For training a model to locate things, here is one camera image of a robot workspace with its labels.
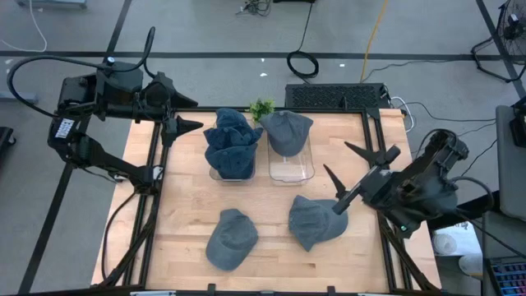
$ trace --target gray floor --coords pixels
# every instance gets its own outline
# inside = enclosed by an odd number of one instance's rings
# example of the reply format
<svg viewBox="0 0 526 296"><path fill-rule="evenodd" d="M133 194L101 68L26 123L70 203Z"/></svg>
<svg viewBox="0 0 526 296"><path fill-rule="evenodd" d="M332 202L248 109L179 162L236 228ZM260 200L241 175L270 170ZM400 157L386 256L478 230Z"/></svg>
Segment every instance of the gray floor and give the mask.
<svg viewBox="0 0 526 296"><path fill-rule="evenodd" d="M91 0L88 9L45 7L35 10L48 37L49 50L104 51L123 0ZM486 0L494 21L499 0ZM303 50L326 53L362 53L382 1L319 1L313 9ZM298 47L308 12L304 3L280 3L269 17L235 16L243 0L133 0L117 51L141 51L150 26L157 27L154 51L169 52L288 52ZM390 2L373 43L373 53L468 53L471 46L489 36L474 0ZM27 9L13 1L0 2L0 38L13 45L37 49L41 41ZM8 50L0 43L0 51ZM492 45L483 51L496 54ZM20 58L0 58L0 89L5 89L6 70ZM92 62L99 58L89 58ZM383 67L389 60L371 60L368 68ZM301 83L284 59L207 58L149 60L151 69L166 72L183 94L201 105L248 105L257 98L284 103L284 87ZM507 74L503 62L484 62ZM314 83L357 82L362 60L320 60ZM90 73L92 69L57 63L35 62L16 75L16 87L38 93L39 106L53 110L63 77ZM519 99L513 85L477 71L473 62L419 63L373 74L369 82L384 82L391 95L423 102L436 116L494 118L499 104ZM484 123L448 123L430 119L412 105L417 126L408 134L412 150L432 128L458 133ZM53 198L64 163L46 145L49 119L19 104L2 104L0 126L13 127L18 143L0 169L0 294L18 290L39 231ZM122 155L129 122L94 118L89 134L104 148ZM496 138L495 128L463 136L470 149L467 161L458 163L451 176L465 170L472 159ZM489 150L468 175L497 189L496 149ZM32 291L87 287L95 266L113 185L83 172L75 172L52 232ZM469 184L459 189L461 202L482 195ZM479 294L478 282L459 276L454 259L439 261L443 285L451 292Z"/></svg>

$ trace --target wooden table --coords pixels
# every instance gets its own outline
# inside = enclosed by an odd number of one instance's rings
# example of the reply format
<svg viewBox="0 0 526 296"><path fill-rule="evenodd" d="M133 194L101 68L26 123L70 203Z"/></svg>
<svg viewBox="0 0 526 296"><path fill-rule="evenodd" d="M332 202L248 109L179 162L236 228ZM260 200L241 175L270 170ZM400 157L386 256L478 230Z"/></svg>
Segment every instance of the wooden table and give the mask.
<svg viewBox="0 0 526 296"><path fill-rule="evenodd" d="M349 141L365 148L360 115L304 114L314 120L310 139L316 175L302 186L273 185L269 177L265 133L258 142L253 181L235 185L212 179L204 156L207 144L203 131L212 127L215 113L180 115L205 126L177 139L170 151L147 289L205 290L209 283L215 283L217 290L323 292L328 285L333 285L338 292L389 292L376 213L359 199L348 209L347 230L338 238L316 244L310 252L305 252L288 231L288 211L296 195L310 199L334 198L335 188L323 164L329 165L348 188L368 171L367 162L344 145L344 141ZM411 155L402 115L399 110L384 109L381 110L381 122L387 147L396 144L402 150L391 168L403 169L411 163ZM376 142L373 122L370 124ZM123 157L126 161L145 164L152 129L153 123L131 125ZM131 191L129 183L118 185L110 212ZM119 213L110 229L107 272L129 246L137 200ZM205 247L219 221L220 211L229 208L237 208L248 215L256 224L260 238L235 271L225 272L208 262ZM427 225L423 223L405 244L421 271L440 287ZM132 283L138 278L141 258L140 251ZM397 256L393 261L398 266ZM397 286L402 288L398 268L395 274ZM101 280L99 254L92 281L99 283Z"/></svg>

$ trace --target cable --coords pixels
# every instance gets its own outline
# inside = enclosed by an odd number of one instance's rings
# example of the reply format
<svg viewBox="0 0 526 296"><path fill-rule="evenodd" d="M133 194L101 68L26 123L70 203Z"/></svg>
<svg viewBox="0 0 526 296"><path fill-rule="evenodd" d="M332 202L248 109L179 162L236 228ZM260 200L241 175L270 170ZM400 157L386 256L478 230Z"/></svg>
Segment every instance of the cable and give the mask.
<svg viewBox="0 0 526 296"><path fill-rule="evenodd" d="M299 48L297 50L295 50L295 51L293 51L293 52L291 52L291 53L289 53L287 55L287 66L290 69L290 71L292 71L292 73L294 73L294 75L296 75L299 78L301 78L307 84L311 84L309 81L306 80L307 78L314 78L320 72L320 64L318 63L316 58L314 58L309 53L304 53L303 51L301 51L301 49L303 47L303 42L305 41L305 35L307 34L307 27L309 26L309 20L311 19L312 4L313 3L311 3L311 6L309 7L309 13L307 15L307 21L305 22L305 28L303 29L302 42L299 44ZM294 69L293 64L291 63L291 59L295 55L302 56L302 57L308 59L309 61L311 61L312 64L314 65L314 71L311 72L311 73L301 73L301 72L297 71L296 69Z"/></svg>
<svg viewBox="0 0 526 296"><path fill-rule="evenodd" d="M408 116L411 119L411 127L409 129L405 130L405 132L406 133L411 132L411 130L414 127L414 120L413 120L413 115L411 115L411 111L409 110L409 107L405 103L404 99L402 99L400 97L392 97L391 99L398 99L400 102L402 102L402 104L404 104L405 109L408 111Z"/></svg>
<svg viewBox="0 0 526 296"><path fill-rule="evenodd" d="M420 102L408 102L406 104L419 104L421 105L427 112L427 114L429 114L429 116L435 120L443 120L443 121L450 121L450 122L456 122L456 123L476 123L476 122L490 122L490 121L494 121L495 119L492 118L492 119L449 119L449 118L438 118L438 117L435 117L433 116L429 110L427 109L426 105L420 103Z"/></svg>
<svg viewBox="0 0 526 296"><path fill-rule="evenodd" d="M381 67L381 68L377 68L377 69L372 69L369 74L362 80L362 83L367 81L367 79L369 79L372 75L372 73L374 72L379 72L379 71L383 71L387 68L390 68L390 67L403 67L403 66L406 66L406 65L409 65L409 64L412 64L412 63L419 63L419 62L435 62L435 63L440 63L440 62L455 62L455 61L434 61L434 60L418 60L418 61L409 61L409 62L404 62L404 63L400 63L400 64L397 64L397 63L391 63L385 67Z"/></svg>
<svg viewBox="0 0 526 296"><path fill-rule="evenodd" d="M110 178L108 178L108 177L106 177L106 176L104 176L104 175L102 175L102 174L100 174L100 173L93 173L93 172L91 172L90 170L88 170L88 169L84 169L84 168L82 168L82 170L85 171L85 172L87 172L87 173L90 174L90 175L94 175L94 176L97 176L97 177L99 177L99 178L103 178L104 180L106 180L106 181L108 181L108 182L111 182L111 183L113 183L113 184L117 184L117 182L116 182L115 180L112 180L112 179L110 179Z"/></svg>
<svg viewBox="0 0 526 296"><path fill-rule="evenodd" d="M106 224L106 230L104 231L104 238L102 242L102 256L101 256L101 262L100 262L100 270L102 273L102 278L106 280L106 249L108 246L108 232L109 227L112 225L113 219L117 216L118 212L130 202L133 197L137 194L137 190L134 190L133 193L113 212L112 216L108 220L108 224Z"/></svg>
<svg viewBox="0 0 526 296"><path fill-rule="evenodd" d="M13 85L13 78L15 77L16 71L18 71L18 69L20 67L26 65L27 63L38 61L38 60L54 60L54 61L59 61L59 62L69 62L69 63L73 63L73 64L76 64L76 65L87 66L87 67L94 67L94 68L97 68L99 70L104 70L104 69L108 68L108 66L97 65L97 64L93 64L91 62L77 61L77 60L74 60L74 59L71 59L71 58L55 57L55 56L51 56L51 55L42 55L42 56L25 58L25 59L20 60L19 62L17 62L15 65L13 65L13 67L11 68L9 73L7 74L7 88L9 89L9 91L11 91L11 93L13 94L15 99L18 99L21 103L23 103L27 107L30 107L31 109L37 111L38 113L41 113L41 114L43 114L45 116L48 116L50 118L58 118L58 116L55 115L55 114L49 113L48 111L42 110L41 108L36 107L32 103L28 102L26 99L22 98L18 94L18 92L15 90L15 86Z"/></svg>
<svg viewBox="0 0 526 296"><path fill-rule="evenodd" d="M40 37L42 38L42 40L43 40L43 42L44 42L44 47L43 47L41 50L38 50L38 49L21 49L21 48L17 48L17 47L14 46L14 45L10 45L10 44L7 43L4 39L2 39L2 43L5 44L6 46L12 48L12 49L20 50L20 51L22 51L22 52L27 52L27 53L43 53L43 52L45 52L46 50L48 50L48 41L46 40L44 34L42 34L42 31L40 30L39 24L36 23L35 14L33 13L33 0L30 0L30 14L31 14L31 19L33 19L33 23L35 24L35 28L36 28L36 30L39 32Z"/></svg>
<svg viewBox="0 0 526 296"><path fill-rule="evenodd" d="M483 156L484 153L488 152L496 143L496 139L493 141L493 143L487 147L483 152L481 152L481 154L477 155L477 157L475 157L475 159L471 162L471 164L468 166L468 168L460 175L460 176L464 176L470 169L471 167L475 164L475 162L478 160L479 157Z"/></svg>
<svg viewBox="0 0 526 296"><path fill-rule="evenodd" d="M445 129L445 128L434 128L434 129L430 130L430 131L424 136L424 138L422 139L422 141L420 142L420 146L418 147L417 154L415 155L415 157L418 157L418 153L420 153L420 150L422 149L422 146L424 145L424 141L427 139L427 137L428 137L429 135L431 135L433 132L438 132L438 131L448 132L450 135L454 136L454 144L455 144L455 145L457 144L457 141L459 140L459 137L457 136L456 133L454 133L453 131L450 131L449 129Z"/></svg>
<svg viewBox="0 0 526 296"><path fill-rule="evenodd" d="M245 3L247 5L240 12L237 12L236 15L246 14L246 12L259 16L268 16L270 14L270 0L248 0ZM265 8L261 9L261 4L265 4Z"/></svg>
<svg viewBox="0 0 526 296"><path fill-rule="evenodd" d="M164 168L163 167L159 167L160 168L160 171L159 173L157 174L157 177L155 177L155 182L159 181L160 177L164 174ZM106 230L104 231L104 238L103 238L103 246L102 246L102 255L101 255L101 264L100 264L100 269L101 269L101 273L102 273L102 277L104 279L104 281L106 281L107 279L107 276L106 276L106 249L107 249L107 245L108 245L108 232L109 232L109 228L113 222L113 219L115 219L115 217L117 216L117 213L128 203L132 200L132 198L137 194L137 190L134 190L134 192L112 213L112 216L109 218L108 220L108 224L106 224ZM142 229L142 233L146 233L152 223L152 219L153 219L153 211L156 210L153 206L152 208L150 209L150 214L148 216L148 219Z"/></svg>
<svg viewBox="0 0 526 296"><path fill-rule="evenodd" d="M487 201L486 207L482 210L482 213L484 213L486 211L489 211L489 210L491 210L493 208L493 206L495 205L495 198L493 197L493 194L491 193L491 189L486 184L484 184L480 180L477 180L476 178L464 177L464 176L455 177L455 178L450 179L449 181L452 182L452 183L455 183L455 182L457 182L459 180L465 180L465 181L476 183L477 185L479 185L480 187L482 187L486 191L488 201ZM526 259L526 255L524 255L522 252L519 252L516 249L512 248L511 246L509 246L508 244L502 242L495 235L488 233L482 227L478 226L478 224L474 223L473 220L469 219L466 215L464 215L463 212L464 211L462 209L457 208L457 211L456 211L455 214L458 215L459 217L471 222L471 224L474 227L476 227L478 230L482 231L483 234L487 234L491 238L495 239L503 247L505 247L508 250L514 252L515 254L519 255L520 257Z"/></svg>
<svg viewBox="0 0 526 296"><path fill-rule="evenodd" d="M494 124L495 124L495 123L485 124L485 125L483 125L483 126L481 126L481 127L479 127L479 128L473 129L473 130L471 130L471 131L463 132L463 133L461 133L461 134L459 135L459 137L465 136L465 135L469 134L470 132L478 132L478 131L482 130L484 127L490 127L490 126L492 126L492 125L494 125Z"/></svg>
<svg viewBox="0 0 526 296"><path fill-rule="evenodd" d="M381 11L378 15L378 19L376 19L375 27L372 29L371 36L369 37L369 42L367 43L367 50L365 51L365 57L363 58L362 75L360 76L360 83L363 83L363 76L365 75L365 70L367 68L367 58L369 57L369 50L371 49L372 40L375 38L376 31L378 30L378 25L381 22L381 18L384 16L385 8L387 7L388 1L389 0L384 0L384 4L381 6Z"/></svg>
<svg viewBox="0 0 526 296"><path fill-rule="evenodd" d="M26 99L22 98L20 94L18 94L18 92L15 90L15 86L13 85L13 79L15 77L16 71L18 71L20 67L26 65L29 62L34 62L34 61L39 61L39 60L54 60L54 61L59 61L59 62L69 62L72 64L86 66L86 67L93 67L99 70L108 70L111 72L129 72L129 71L136 70L138 67L142 66L145 63L146 59L150 55L151 47L154 42L154 37L155 37L155 27L151 27L150 31L148 32L148 36L146 37L145 50L142 54L141 60L133 67L124 68L124 69L114 69L104 64L94 64L92 62L83 62L83 61L75 60L72 58L62 58L62 57L57 57L57 56L52 56L52 55L41 55L41 56L36 56L36 57L24 58L23 60L20 60L17 63L15 63L13 67L11 68L11 70L9 71L9 73L7 74L7 88L9 89L9 91L11 91L15 99L19 100L21 103L23 103L27 107L33 109L34 111L38 113L48 116L50 118L58 118L56 114L45 111L39 107L36 107L32 103L28 102Z"/></svg>
<svg viewBox="0 0 526 296"><path fill-rule="evenodd" d="M140 66L142 66L146 62L146 59L148 58L148 56L150 56L151 47L154 44L154 37L155 37L155 27L151 27L150 30L148 31L148 35L146 36L146 42L145 42L144 50L142 52L142 57L139 60L139 62L137 62L137 64L135 64L135 66L130 67L128 69L126 69L126 68L124 68L124 69L111 69L111 71L113 71L113 72L130 72L130 71L136 70Z"/></svg>
<svg viewBox="0 0 526 296"><path fill-rule="evenodd" d="M460 212L457 212L456 213L457 216L459 216L460 218L462 219L465 219L469 222L471 222L471 224L476 227L478 230L480 230L483 234L486 234L488 235L490 238L493 238L495 239L502 247L505 247L507 248L508 250L512 251L513 253L515 253L516 255L518 255L519 257L522 257L523 259L526 259L526 255L522 252L519 252L517 251L515 248L511 247L510 245L508 245L507 243L504 243L503 241L501 241L499 238L497 238L495 235L493 234L490 234L488 233L486 230L484 230L482 227L478 226L478 224L474 223L473 220L469 219L466 215L460 213Z"/></svg>
<svg viewBox="0 0 526 296"><path fill-rule="evenodd" d="M458 176L458 177L451 178L448 181L450 181L451 183L456 183L457 181L462 181L462 180L469 181L471 183L475 183L486 191L487 204L486 204L486 207L484 207L484 209L482 210L482 212L486 212L493 208L493 206L495 205L495 198L493 197L493 193L491 193L490 188L486 184L484 184L482 181L477 180L476 178L468 177L468 176Z"/></svg>

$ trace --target small plant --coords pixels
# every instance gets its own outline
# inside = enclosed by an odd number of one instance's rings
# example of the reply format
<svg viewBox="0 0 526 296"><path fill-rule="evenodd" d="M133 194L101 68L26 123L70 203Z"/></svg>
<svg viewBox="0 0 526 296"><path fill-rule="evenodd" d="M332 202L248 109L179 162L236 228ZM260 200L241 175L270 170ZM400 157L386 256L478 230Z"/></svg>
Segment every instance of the small plant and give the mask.
<svg viewBox="0 0 526 296"><path fill-rule="evenodd" d="M250 108L247 111L252 113L254 122L258 123L263 116L274 112L274 106L273 99L266 99L265 101L257 99L255 103L250 103Z"/></svg>

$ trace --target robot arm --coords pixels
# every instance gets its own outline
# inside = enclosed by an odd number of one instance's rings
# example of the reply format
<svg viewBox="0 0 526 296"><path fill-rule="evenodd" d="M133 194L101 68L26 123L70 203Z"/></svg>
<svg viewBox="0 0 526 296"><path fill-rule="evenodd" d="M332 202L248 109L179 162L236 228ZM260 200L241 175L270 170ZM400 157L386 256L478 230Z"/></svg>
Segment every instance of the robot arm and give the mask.
<svg viewBox="0 0 526 296"><path fill-rule="evenodd" d="M444 131L436 132L424 154L401 172L384 170L400 154L398 147L373 153L347 142L345 144L375 165L350 191L346 191L336 175L325 167L337 190L339 201L333 207L336 214L343 213L359 194L366 205L393 223L399 230L397 234L409 238L422 221L456 210L454 192L457 187L446 177L458 160L468 157L468 147L457 136Z"/></svg>

